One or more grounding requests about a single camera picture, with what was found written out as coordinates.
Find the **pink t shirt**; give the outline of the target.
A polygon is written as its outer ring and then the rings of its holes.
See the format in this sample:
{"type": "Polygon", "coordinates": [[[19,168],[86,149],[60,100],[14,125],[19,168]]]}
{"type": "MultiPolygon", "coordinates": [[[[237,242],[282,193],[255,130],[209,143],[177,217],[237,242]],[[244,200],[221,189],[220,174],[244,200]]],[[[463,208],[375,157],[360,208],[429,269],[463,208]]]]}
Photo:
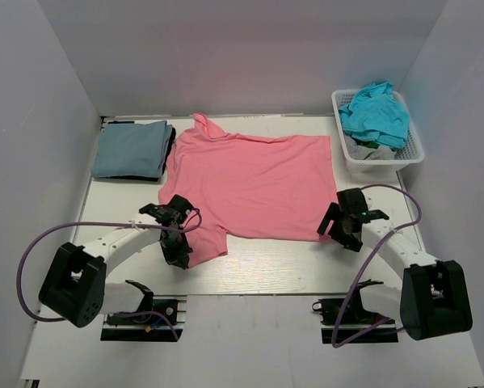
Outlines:
{"type": "Polygon", "coordinates": [[[228,252],[227,235],[317,242],[336,200],[330,137],[228,133],[203,114],[176,139],[160,203],[174,195],[200,210],[186,235],[195,267],[228,252]]]}

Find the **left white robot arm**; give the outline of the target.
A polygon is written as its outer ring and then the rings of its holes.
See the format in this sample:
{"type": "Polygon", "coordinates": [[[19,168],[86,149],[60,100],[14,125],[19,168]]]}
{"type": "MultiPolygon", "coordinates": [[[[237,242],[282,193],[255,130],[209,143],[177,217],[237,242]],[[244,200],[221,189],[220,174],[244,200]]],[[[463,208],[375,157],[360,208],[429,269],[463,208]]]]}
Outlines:
{"type": "Polygon", "coordinates": [[[99,314],[132,318],[143,323],[158,315],[154,294],[135,280],[111,283],[108,277],[123,262],[157,244],[170,266],[186,269],[193,252],[187,240],[188,220],[200,211],[175,195],[166,205],[149,203],[127,223],[112,224],[112,232],[83,245],[67,242],[57,249],[40,288],[39,300],[76,327],[99,314]]]}

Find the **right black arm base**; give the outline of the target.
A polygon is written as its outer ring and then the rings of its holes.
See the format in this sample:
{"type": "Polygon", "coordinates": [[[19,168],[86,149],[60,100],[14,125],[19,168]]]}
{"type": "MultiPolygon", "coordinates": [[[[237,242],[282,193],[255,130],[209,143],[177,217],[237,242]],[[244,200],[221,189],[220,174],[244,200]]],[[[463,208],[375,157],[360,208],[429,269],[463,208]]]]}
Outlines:
{"type": "MultiPolygon", "coordinates": [[[[318,299],[312,304],[312,311],[320,315],[321,336],[323,344],[331,344],[331,337],[335,328],[339,309],[342,306],[342,297],[328,297],[318,299]]],[[[337,332],[336,343],[355,335],[369,326],[381,321],[384,317],[378,313],[369,312],[363,309],[360,302],[349,302],[342,317],[337,332]]],[[[395,321],[390,319],[387,323],[380,325],[373,331],[367,332],[350,344],[393,344],[398,342],[398,332],[395,321]]]]}

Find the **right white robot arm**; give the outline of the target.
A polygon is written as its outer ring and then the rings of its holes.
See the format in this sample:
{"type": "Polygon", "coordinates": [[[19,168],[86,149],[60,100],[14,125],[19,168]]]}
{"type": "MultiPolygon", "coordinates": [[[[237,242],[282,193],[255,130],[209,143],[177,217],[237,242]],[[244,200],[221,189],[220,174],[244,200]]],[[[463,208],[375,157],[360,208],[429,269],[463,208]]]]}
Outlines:
{"type": "Polygon", "coordinates": [[[403,230],[419,224],[422,209],[414,200],[416,218],[393,225],[379,209],[370,209],[363,188],[339,191],[317,230],[343,248],[358,252],[370,248],[336,315],[331,334],[333,348],[341,348],[390,321],[413,340],[470,331],[473,317],[465,273],[454,260],[441,260],[417,248],[403,235],[403,230]],[[365,270],[375,257],[381,257],[397,274],[402,287],[389,287],[378,280],[363,280],[365,270]],[[377,314],[379,320],[365,329],[339,340],[343,316],[367,322],[377,314]]]}

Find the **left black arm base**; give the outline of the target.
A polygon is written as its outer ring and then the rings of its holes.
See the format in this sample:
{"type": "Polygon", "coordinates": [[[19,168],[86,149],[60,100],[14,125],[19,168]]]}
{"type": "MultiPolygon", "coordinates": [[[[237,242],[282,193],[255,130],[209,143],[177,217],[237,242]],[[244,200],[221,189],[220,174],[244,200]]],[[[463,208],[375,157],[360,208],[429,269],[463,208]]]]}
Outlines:
{"type": "Polygon", "coordinates": [[[104,342],[175,343],[183,333],[187,298],[154,297],[156,314],[137,317],[107,315],[103,320],[100,340],[104,342]]]}

